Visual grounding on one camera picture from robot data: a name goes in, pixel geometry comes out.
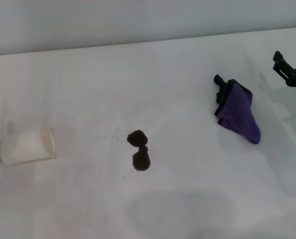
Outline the purple rag with black trim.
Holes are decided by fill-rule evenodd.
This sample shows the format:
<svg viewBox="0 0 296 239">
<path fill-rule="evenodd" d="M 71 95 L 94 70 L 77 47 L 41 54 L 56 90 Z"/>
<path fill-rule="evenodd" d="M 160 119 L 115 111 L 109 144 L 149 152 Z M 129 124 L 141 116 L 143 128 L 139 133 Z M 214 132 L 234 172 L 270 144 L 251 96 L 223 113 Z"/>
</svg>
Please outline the purple rag with black trim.
<svg viewBox="0 0 296 239">
<path fill-rule="evenodd" d="M 234 79 L 225 82 L 219 75 L 214 77 L 214 83 L 219 86 L 216 94 L 218 108 L 214 113 L 218 124 L 252 144 L 259 144 L 261 131 L 251 109 L 252 92 Z"/>
</svg>

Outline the white paper cup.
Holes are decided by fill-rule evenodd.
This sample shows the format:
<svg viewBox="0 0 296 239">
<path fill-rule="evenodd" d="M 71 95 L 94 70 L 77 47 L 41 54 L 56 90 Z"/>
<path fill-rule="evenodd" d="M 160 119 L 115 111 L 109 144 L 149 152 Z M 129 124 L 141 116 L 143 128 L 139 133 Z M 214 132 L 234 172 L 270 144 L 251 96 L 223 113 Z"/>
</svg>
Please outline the white paper cup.
<svg viewBox="0 0 296 239">
<path fill-rule="evenodd" d="M 55 140 L 50 127 L 35 127 L 13 133 L 0 142 L 0 158 L 5 165 L 52 159 L 55 156 Z"/>
</svg>

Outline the black water stain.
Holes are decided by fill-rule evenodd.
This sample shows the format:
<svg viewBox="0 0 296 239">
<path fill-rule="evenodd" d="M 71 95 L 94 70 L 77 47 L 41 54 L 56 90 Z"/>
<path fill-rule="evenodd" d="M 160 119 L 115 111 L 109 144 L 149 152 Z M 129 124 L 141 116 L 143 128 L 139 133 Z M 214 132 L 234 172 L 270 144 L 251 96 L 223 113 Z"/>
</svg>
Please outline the black water stain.
<svg viewBox="0 0 296 239">
<path fill-rule="evenodd" d="M 146 171 L 151 164 L 148 154 L 148 138 L 141 130 L 135 130 L 127 136 L 127 142 L 138 150 L 132 155 L 133 167 L 137 171 Z"/>
</svg>

